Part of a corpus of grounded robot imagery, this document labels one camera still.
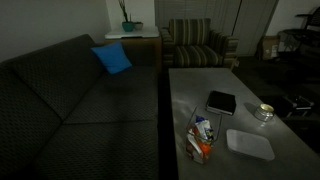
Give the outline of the white rectangular lid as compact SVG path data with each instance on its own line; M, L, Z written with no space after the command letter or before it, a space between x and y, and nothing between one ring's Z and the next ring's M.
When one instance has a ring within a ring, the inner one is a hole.
M230 151L254 158L272 161L275 154L269 140L263 136L235 129L226 131L227 146Z

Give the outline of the clear plastic container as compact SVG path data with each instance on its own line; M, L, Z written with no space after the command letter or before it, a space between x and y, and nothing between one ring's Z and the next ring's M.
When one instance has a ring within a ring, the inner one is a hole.
M206 164L218 140L222 115L197 106L186 126L186 152L190 159Z

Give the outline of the wooden side table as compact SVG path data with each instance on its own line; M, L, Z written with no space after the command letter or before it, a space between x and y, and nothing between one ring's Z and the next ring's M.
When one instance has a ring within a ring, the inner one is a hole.
M122 42L124 46L151 47L155 67L158 72L162 70L162 39L157 26L147 26L132 32L115 29L105 35L105 44L116 41Z

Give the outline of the blue cushion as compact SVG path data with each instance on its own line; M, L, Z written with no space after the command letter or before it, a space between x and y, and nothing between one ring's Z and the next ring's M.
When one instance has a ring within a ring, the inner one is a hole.
M120 41L101 47L94 47L92 51L110 74L119 73L132 66Z

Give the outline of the black notebook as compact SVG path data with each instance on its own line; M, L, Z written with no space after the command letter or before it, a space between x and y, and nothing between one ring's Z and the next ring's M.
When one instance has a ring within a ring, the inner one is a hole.
M233 115L236 109L235 96L213 90L209 94L206 109L211 112Z

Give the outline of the small white bowl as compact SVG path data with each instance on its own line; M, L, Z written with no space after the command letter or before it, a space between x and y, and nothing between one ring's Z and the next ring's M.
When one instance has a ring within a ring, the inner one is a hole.
M134 28L135 28L135 30L142 30L143 25L144 24L142 22L135 22L134 23Z

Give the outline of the teal plant pot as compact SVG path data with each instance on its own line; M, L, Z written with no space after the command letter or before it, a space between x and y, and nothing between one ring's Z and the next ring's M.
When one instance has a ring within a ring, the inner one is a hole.
M134 23L133 22L123 22L122 28L125 32L132 32L134 30Z

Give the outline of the dark grey sofa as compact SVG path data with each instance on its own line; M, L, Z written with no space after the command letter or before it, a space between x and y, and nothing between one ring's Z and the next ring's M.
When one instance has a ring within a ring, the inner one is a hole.
M0 180L158 180L157 70L148 47L110 74L92 38L2 62Z

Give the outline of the cardboard box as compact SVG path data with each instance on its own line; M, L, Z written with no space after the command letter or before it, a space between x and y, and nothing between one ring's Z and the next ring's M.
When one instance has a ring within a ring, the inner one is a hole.
M263 36L257 47L259 60L271 60L278 56L279 36Z

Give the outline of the black device on floor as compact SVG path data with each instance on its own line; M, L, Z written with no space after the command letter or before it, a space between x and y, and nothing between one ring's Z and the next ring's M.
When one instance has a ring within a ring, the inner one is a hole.
M315 103L301 95L261 96L260 99L274 108L279 117L310 116Z

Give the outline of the black office chair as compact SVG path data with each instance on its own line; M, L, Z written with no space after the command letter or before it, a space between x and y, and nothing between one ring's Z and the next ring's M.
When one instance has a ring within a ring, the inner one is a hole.
M285 29L279 33L282 53L302 53L320 45L320 7L311 13L296 14L296 17L304 19L301 28Z

